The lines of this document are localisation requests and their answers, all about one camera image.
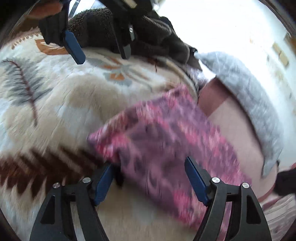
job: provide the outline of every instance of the purple pillowcase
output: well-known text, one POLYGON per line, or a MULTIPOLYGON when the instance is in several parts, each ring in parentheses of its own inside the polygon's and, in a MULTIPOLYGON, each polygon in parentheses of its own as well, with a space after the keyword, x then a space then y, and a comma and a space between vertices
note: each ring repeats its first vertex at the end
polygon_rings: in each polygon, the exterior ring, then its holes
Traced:
MULTIPOLYGON (((127 108, 90 134, 88 141, 120 165, 124 176, 154 202, 195 229, 206 208, 185 173, 187 156, 227 184, 251 183, 240 170, 233 147, 207 120, 184 85, 127 108)), ((229 215, 226 205, 220 239, 225 236, 229 215)))

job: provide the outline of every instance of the blue gripper pad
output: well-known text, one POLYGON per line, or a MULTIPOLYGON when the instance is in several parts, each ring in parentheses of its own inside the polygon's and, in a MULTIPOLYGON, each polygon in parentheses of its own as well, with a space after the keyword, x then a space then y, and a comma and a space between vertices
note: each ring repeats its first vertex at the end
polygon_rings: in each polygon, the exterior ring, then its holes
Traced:
POLYGON ((204 183, 202 177, 198 173, 192 160, 189 157, 186 158, 184 167, 197 199, 200 202, 202 202, 205 206, 207 206, 209 203, 209 198, 207 196, 206 184, 204 183))
POLYGON ((85 54, 77 42, 75 35, 69 30, 64 32, 64 46, 77 64, 83 64, 85 62, 85 54))
POLYGON ((96 186, 96 196, 94 198, 94 203, 96 206, 99 205, 100 202, 104 201, 113 178, 114 178, 113 166, 108 165, 105 171, 103 172, 100 181, 96 186))

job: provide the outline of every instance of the finger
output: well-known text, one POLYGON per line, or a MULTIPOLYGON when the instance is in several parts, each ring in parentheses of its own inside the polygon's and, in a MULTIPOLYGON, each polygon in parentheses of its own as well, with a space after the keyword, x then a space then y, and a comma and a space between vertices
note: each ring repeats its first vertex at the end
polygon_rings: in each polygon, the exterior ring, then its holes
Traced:
POLYGON ((42 5, 36 5, 27 17, 32 19, 43 19, 45 17, 59 13, 63 8, 63 4, 59 1, 51 1, 42 5))

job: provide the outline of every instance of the beige blanket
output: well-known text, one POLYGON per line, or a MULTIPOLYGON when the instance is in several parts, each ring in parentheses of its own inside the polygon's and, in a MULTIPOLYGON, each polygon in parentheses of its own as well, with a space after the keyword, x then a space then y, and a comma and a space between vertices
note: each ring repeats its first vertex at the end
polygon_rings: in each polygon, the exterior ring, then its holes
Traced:
MULTIPOLYGON (((96 157, 81 151, 87 150, 89 132, 180 83, 197 98, 190 79, 168 60, 125 61, 105 50, 84 52, 86 62, 76 65, 63 47, 47 45, 38 29, 0 52, 0 208, 23 241, 29 240, 46 190, 57 181, 76 183, 97 166, 96 157)), ((128 185, 111 186, 99 216, 110 240, 194 236, 128 185)))

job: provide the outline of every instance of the silver screw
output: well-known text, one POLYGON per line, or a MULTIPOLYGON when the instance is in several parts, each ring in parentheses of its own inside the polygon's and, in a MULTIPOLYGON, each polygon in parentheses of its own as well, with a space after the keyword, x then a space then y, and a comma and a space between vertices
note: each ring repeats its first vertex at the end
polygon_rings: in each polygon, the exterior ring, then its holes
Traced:
POLYGON ((61 184, 59 184, 59 183, 55 183, 54 185, 52 185, 53 186, 53 188, 59 188, 60 186, 61 186, 61 184))
POLYGON ((212 178, 212 181, 213 181, 214 183, 219 183, 219 182, 220 182, 220 179, 217 178, 217 177, 213 177, 213 178, 212 178))
POLYGON ((243 186, 244 188, 249 188, 249 187, 250 187, 250 185, 247 184, 247 183, 243 183, 242 186, 243 186))
POLYGON ((89 177, 85 177, 82 179, 83 183, 89 183, 91 181, 91 179, 89 177))

